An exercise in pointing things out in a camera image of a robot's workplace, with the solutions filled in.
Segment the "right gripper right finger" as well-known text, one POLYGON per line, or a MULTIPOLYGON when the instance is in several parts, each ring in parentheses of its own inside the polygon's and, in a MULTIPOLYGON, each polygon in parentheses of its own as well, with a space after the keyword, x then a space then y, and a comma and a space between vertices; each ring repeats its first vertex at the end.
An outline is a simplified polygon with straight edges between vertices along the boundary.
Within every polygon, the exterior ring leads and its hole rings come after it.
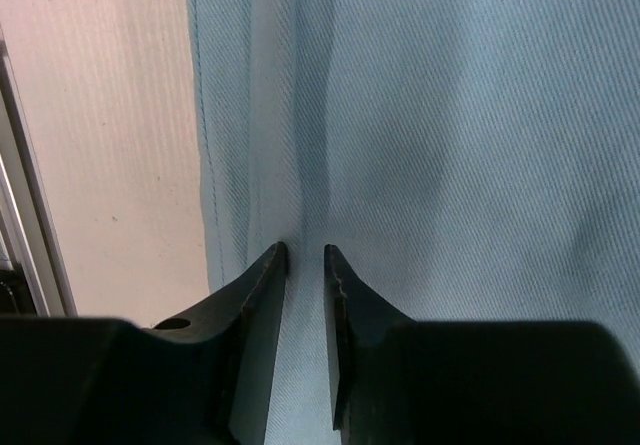
POLYGON ((635 444, 639 380, 589 321, 418 321, 324 249, 332 425, 345 444, 635 444))

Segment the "light blue trousers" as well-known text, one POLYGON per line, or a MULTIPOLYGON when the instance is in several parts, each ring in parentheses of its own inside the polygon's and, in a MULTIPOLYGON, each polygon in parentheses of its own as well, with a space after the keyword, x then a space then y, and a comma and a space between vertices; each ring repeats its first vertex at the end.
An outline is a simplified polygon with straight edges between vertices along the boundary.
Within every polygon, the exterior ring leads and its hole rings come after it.
POLYGON ((335 444, 322 251, 406 314, 639 358, 639 0, 187 0, 212 288, 283 241, 266 440, 335 444))

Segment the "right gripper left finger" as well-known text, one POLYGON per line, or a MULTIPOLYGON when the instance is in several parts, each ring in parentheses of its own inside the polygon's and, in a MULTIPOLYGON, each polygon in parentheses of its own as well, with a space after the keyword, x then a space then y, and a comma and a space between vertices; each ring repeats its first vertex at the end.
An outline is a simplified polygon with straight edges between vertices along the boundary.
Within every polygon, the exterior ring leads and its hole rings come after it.
POLYGON ((5 444, 261 444, 288 271, 270 246, 153 328, 114 318, 1 321, 5 444))

